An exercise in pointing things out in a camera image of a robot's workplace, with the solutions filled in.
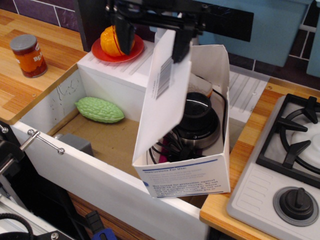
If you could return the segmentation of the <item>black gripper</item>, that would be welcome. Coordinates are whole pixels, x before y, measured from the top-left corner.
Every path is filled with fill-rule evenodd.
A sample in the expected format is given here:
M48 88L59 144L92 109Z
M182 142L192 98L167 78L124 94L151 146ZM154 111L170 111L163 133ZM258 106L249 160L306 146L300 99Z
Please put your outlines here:
M193 34L205 29L208 5L195 0L108 0L105 11L125 55L131 53L138 24L175 31L171 57L180 63L189 53Z

